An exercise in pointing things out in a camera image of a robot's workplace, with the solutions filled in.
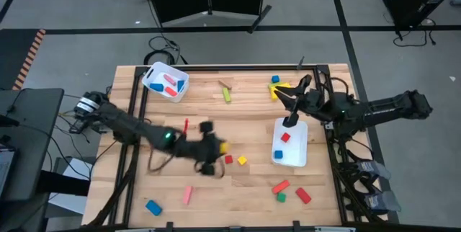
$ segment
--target wooden tabletop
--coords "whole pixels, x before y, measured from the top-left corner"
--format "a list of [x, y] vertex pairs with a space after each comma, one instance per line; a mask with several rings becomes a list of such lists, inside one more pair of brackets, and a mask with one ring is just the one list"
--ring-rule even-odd
[[[330, 64], [329, 67], [331, 76], [345, 80], [349, 93], [354, 94], [348, 65]], [[135, 66], [119, 66], [112, 87], [110, 101], [125, 111], [130, 102], [134, 71]], [[229, 154], [234, 157], [234, 163], [225, 166], [222, 179], [196, 174], [194, 162], [185, 159], [174, 159], [159, 174], [150, 174], [147, 172], [149, 145], [143, 140], [130, 215], [131, 228], [165, 227], [167, 221], [174, 222], [175, 227], [291, 226], [293, 220], [299, 220], [302, 226], [341, 224], [326, 137], [319, 121], [300, 115], [300, 120], [308, 124], [306, 166], [280, 166], [271, 160], [274, 122], [287, 116], [287, 111], [280, 101], [271, 100], [267, 85], [273, 75], [279, 75], [281, 81], [296, 86], [304, 75], [312, 75], [312, 71], [194, 71], [188, 74], [189, 90], [182, 101], [175, 104], [150, 93], [146, 117], [157, 125], [178, 129], [182, 129], [185, 118], [189, 118], [189, 140], [200, 139], [199, 123], [212, 120], [216, 134], [230, 143]], [[233, 87], [230, 104], [224, 101], [218, 79]], [[135, 116], [140, 107], [141, 85]], [[335, 91], [345, 91], [342, 83], [335, 81], [333, 85]], [[310, 86], [315, 87], [314, 80]], [[354, 138], [368, 143], [365, 133]], [[111, 134], [103, 135], [99, 153], [112, 142]], [[360, 157], [371, 157], [366, 148], [355, 142], [346, 146]], [[119, 154], [120, 144], [116, 144], [94, 167], [83, 224], [95, 217], [112, 194]], [[236, 162], [239, 156], [245, 156], [248, 162], [241, 166]], [[159, 165], [165, 157], [155, 152], [153, 166]], [[287, 200], [277, 202], [271, 188], [285, 179], [291, 184], [283, 191]], [[186, 186], [194, 187], [188, 205], [182, 202]], [[299, 187], [312, 197], [307, 205], [295, 194]], [[146, 209], [149, 200], [163, 208], [160, 216]], [[124, 202], [123, 195], [117, 222], [122, 220]]]

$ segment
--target table frame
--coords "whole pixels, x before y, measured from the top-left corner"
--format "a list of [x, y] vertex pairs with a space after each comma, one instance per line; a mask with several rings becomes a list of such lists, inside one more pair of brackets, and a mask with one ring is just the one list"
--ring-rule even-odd
[[[313, 78], [315, 81], [315, 88], [321, 90], [321, 75], [324, 76], [326, 80], [326, 86], [333, 91], [333, 85], [330, 80], [330, 70], [328, 65], [304, 65], [301, 69], [297, 69], [297, 65], [216, 65], [216, 66], [175, 66], [175, 68], [181, 71], [296, 71], [296, 70], [304, 70], [304, 71], [312, 71]], [[136, 103], [136, 96], [138, 93], [138, 87], [141, 77], [147, 70], [149, 66], [137, 66], [135, 69], [134, 79], [133, 79], [133, 87], [130, 95], [130, 103], [128, 107], [127, 113], [129, 115], [134, 114], [135, 103]], [[140, 102], [140, 111], [138, 114], [138, 118], [143, 119], [145, 112], [146, 112], [146, 104], [148, 98], [148, 89], [143, 87], [142, 95], [141, 95], [141, 102]], [[354, 221], [351, 222], [347, 219], [346, 208], [344, 203], [344, 195], [349, 194], [346, 190], [342, 188], [347, 188], [346, 182], [344, 182], [344, 178], [341, 175], [334, 171], [335, 165], [339, 162], [337, 160], [337, 155], [334, 149], [334, 144], [332, 143], [333, 138], [333, 131], [327, 130], [324, 127], [324, 132], [326, 135], [327, 146], [328, 146], [328, 155], [330, 158], [331, 168], [333, 170], [333, 180], [334, 180], [334, 187], [336, 191], [336, 199], [338, 202], [339, 207], [339, 214], [341, 218], [341, 224], [343, 227], [350, 227], [350, 228], [360, 228], [360, 231], [414, 231], [417, 229], [419, 231], [434, 231], [437, 229], [436, 227], [428, 227], [428, 226], [410, 226], [410, 225], [401, 225], [398, 223], [368, 223], [362, 222], [361, 215], [354, 213]], [[120, 159], [117, 168], [117, 175], [115, 180], [115, 191], [114, 194], [117, 195], [116, 197], [111, 197], [109, 199], [112, 202], [112, 210], [109, 214], [109, 222], [106, 228], [128, 228], [129, 220], [130, 220], [130, 211], [131, 211], [131, 203], [133, 199], [133, 189], [135, 185], [135, 175], [136, 169], [138, 165], [138, 157], [139, 157], [139, 147], [140, 147], [140, 140], [136, 145], [133, 145], [133, 154], [131, 158], [130, 165], [128, 170], [125, 173], [125, 163], [127, 159], [127, 152], [128, 144], [122, 144], [122, 149], [120, 152]], [[348, 157], [346, 155], [345, 144], [340, 143], [341, 150], [341, 160], [343, 162], [348, 161]], [[115, 223], [115, 218], [117, 216], [118, 210], [118, 198], [121, 195], [121, 192], [127, 186], [127, 193], [125, 198], [125, 206], [123, 209], [123, 216], [122, 216], [122, 223]], [[354, 195], [349, 194], [349, 199], [358, 203], [359, 201]], [[205, 228], [174, 228], [175, 231], [316, 231], [320, 227], [319, 226], [301, 226], [299, 221], [294, 220], [293, 226], [288, 227], [227, 227], [227, 228], [213, 228], [213, 227], [205, 227]], [[155, 228], [155, 231], [173, 231], [173, 222], [167, 222], [165, 228]]]

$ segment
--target white bin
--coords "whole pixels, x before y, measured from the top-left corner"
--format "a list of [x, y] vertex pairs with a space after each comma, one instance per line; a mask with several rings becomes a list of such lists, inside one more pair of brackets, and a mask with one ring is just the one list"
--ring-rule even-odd
[[[173, 80], [176, 81], [176, 86], [173, 86], [164, 78], [165, 73], [168, 74]], [[181, 88], [181, 91], [178, 91], [177, 82], [180, 80], [184, 81], [184, 86]], [[164, 91], [158, 92], [154, 89], [151, 89], [149, 86], [152, 83], [163, 84]], [[187, 89], [189, 88], [189, 74], [183, 71], [180, 71], [176, 68], [173, 68], [171, 66], [168, 66], [165, 63], [155, 62], [151, 66], [149, 71], [147, 71], [145, 76], [143, 77], [143, 84], [152, 92], [161, 94], [163, 97], [167, 98], [168, 100], [177, 103], [181, 101], [182, 97], [184, 96], [184, 94], [187, 92]], [[165, 91], [167, 87], [172, 88], [178, 94], [175, 97], [171, 96], [170, 94], [168, 94], [168, 92]]]

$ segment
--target floor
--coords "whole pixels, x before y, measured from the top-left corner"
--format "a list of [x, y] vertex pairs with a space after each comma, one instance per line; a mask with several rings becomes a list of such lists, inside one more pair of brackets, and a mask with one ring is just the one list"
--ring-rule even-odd
[[[398, 120], [376, 128], [386, 167], [393, 174], [390, 186], [402, 206], [398, 217], [404, 224], [460, 227], [461, 169], [457, 168], [457, 162], [461, 157], [458, 135], [461, 111], [457, 99], [461, 99], [461, 62], [457, 46], [461, 43], [461, 7], [452, 7], [446, 0], [430, 16], [438, 25], [458, 29], [434, 31], [437, 45], [398, 48], [392, 44], [393, 31], [342, 32], [346, 26], [340, 25], [337, 2], [342, 5], [349, 27], [391, 26], [381, 0], [264, 0], [273, 9], [262, 25], [319, 26], [319, 29], [257, 31], [252, 35], [246, 32], [165, 35], [181, 45], [182, 55], [190, 63], [297, 63], [305, 56], [305, 63], [354, 66], [356, 88], [360, 91], [364, 87], [369, 100], [418, 89], [434, 108], [430, 118]], [[5, 3], [6, 0], [0, 0], [0, 8]], [[248, 20], [199, 17], [171, 27], [204, 24], [239, 26], [248, 24]], [[61, 87], [76, 96], [86, 91], [104, 91], [112, 83], [118, 65], [142, 64], [144, 55], [151, 50], [148, 40], [158, 34], [119, 30], [149, 27], [155, 27], [155, 23], [144, 0], [13, 0], [0, 22], [0, 29], [43, 28], [51, 33], [40, 46], [25, 87]], [[330, 31], [319, 31], [322, 28]], [[86, 31], [77, 34], [77, 30]], [[351, 42], [346, 43], [344, 38], [347, 40], [348, 36]], [[422, 37], [422, 32], [414, 32], [405, 42], [419, 43]], [[450, 76], [459, 79], [452, 81]], [[66, 97], [61, 110], [72, 109], [75, 102]], [[60, 120], [58, 124], [65, 127]], [[90, 144], [76, 136], [76, 145], [84, 156], [95, 156], [99, 136], [93, 132], [87, 134]], [[53, 136], [64, 154], [77, 156], [69, 137], [59, 132]], [[53, 158], [58, 157], [55, 147], [51, 146], [49, 151]], [[44, 169], [49, 168], [47, 164], [46, 161]], [[79, 218], [50, 219], [47, 230], [75, 228]]]

